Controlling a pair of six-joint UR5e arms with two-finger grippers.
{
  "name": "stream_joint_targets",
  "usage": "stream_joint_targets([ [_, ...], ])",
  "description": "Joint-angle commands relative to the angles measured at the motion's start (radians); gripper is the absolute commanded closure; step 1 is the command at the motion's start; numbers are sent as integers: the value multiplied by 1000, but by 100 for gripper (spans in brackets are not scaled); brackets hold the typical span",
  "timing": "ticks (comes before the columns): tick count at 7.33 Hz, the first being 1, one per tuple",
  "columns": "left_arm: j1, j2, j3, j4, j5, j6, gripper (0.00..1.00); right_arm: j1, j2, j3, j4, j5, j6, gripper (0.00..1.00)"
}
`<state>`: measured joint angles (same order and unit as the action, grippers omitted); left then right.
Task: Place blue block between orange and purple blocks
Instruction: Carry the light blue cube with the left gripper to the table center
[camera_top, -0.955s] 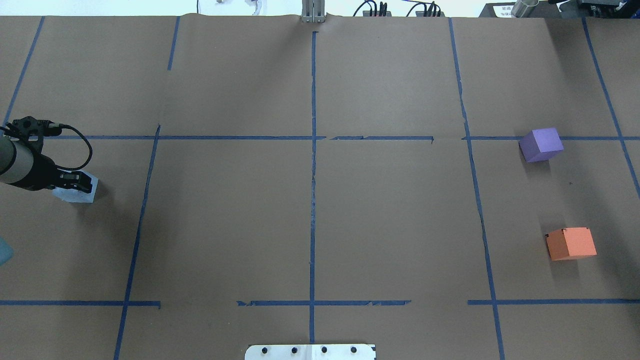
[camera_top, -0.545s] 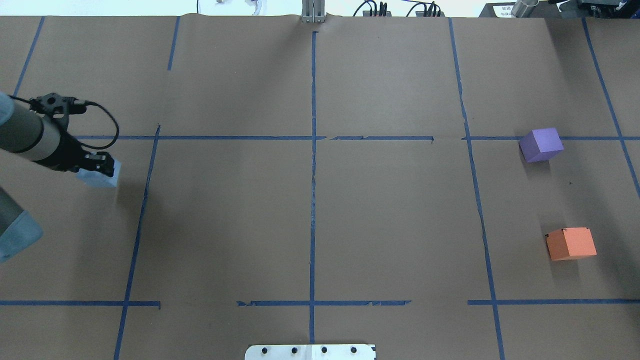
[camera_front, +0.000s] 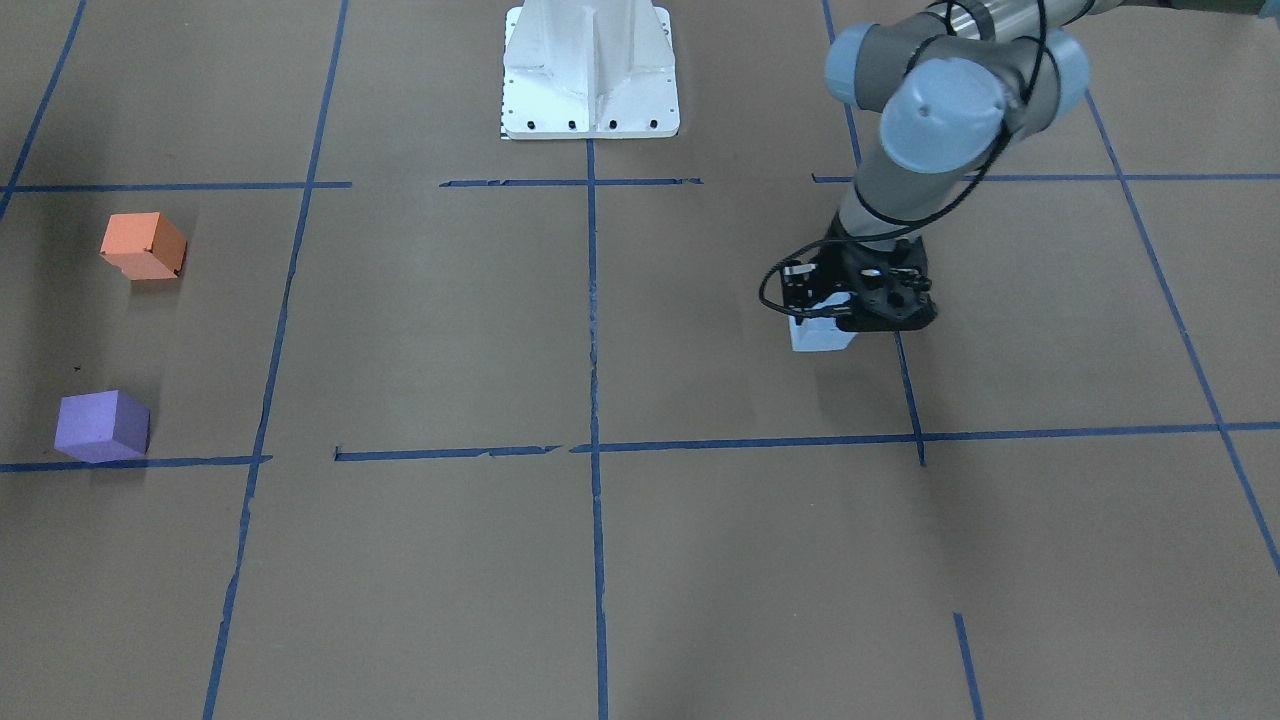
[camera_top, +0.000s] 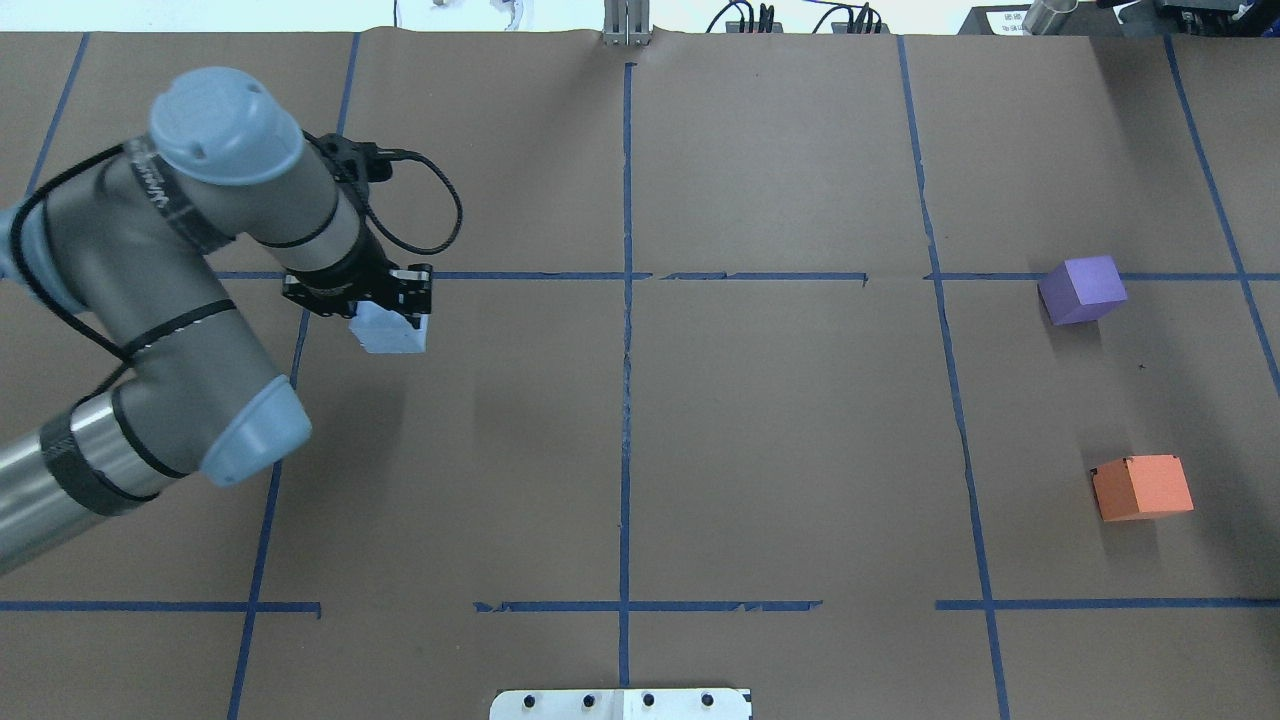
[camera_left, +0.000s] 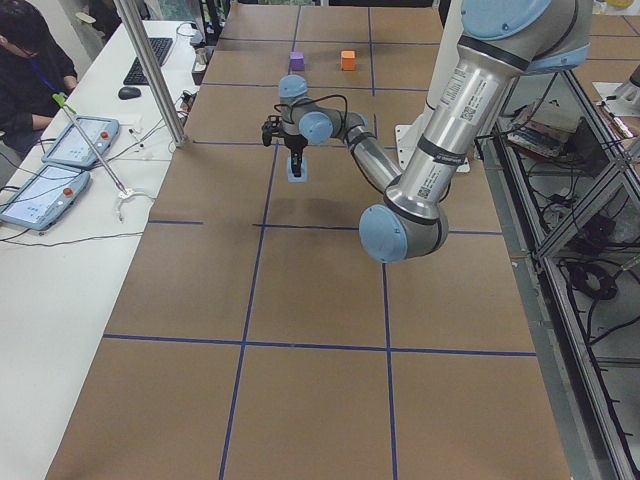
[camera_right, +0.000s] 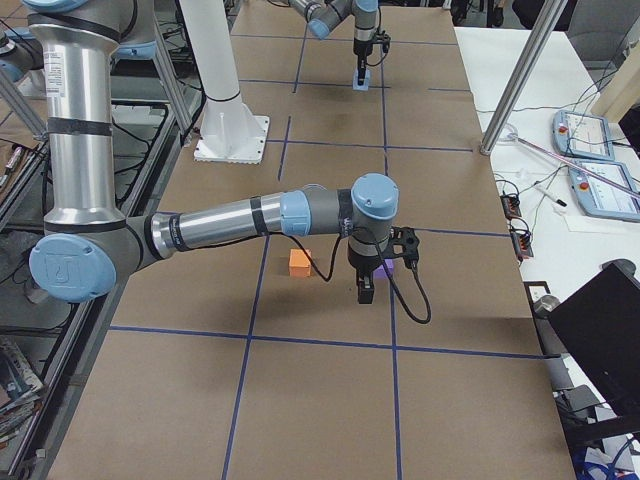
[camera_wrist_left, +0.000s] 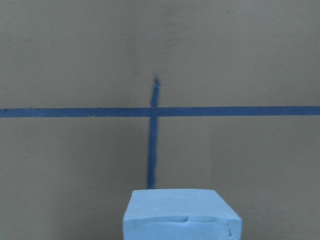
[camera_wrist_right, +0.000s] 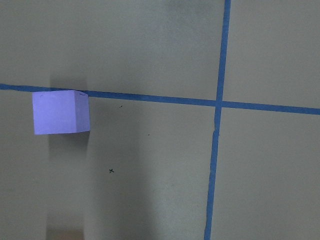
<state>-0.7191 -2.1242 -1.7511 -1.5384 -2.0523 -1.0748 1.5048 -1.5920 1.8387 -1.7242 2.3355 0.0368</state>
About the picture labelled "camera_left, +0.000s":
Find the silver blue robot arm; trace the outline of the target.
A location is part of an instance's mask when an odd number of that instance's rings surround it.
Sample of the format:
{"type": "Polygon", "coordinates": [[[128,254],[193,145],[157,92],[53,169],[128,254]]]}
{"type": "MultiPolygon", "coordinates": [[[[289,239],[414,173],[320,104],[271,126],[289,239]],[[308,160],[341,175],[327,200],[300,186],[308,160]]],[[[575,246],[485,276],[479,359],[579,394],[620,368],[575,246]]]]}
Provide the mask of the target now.
{"type": "Polygon", "coordinates": [[[589,1],[464,1],[460,11],[459,60],[405,168],[388,156],[361,115],[320,106],[299,75],[280,80],[277,112],[262,126],[264,145],[284,141],[295,178],[303,174],[308,144],[330,138],[344,143],[383,195],[359,221],[364,250],[381,263],[429,255],[443,245],[443,192],[511,80],[572,69],[588,54],[589,1]]]}

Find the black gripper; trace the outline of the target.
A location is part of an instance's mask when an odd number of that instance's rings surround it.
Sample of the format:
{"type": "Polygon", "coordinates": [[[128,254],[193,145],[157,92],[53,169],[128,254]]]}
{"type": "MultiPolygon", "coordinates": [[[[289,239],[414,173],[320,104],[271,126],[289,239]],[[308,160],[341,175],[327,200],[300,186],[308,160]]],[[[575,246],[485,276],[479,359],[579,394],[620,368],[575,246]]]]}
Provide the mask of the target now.
{"type": "Polygon", "coordinates": [[[301,134],[283,133],[284,144],[290,150],[290,173],[292,176],[302,175],[304,170],[303,151],[307,146],[307,139],[301,134]]]}

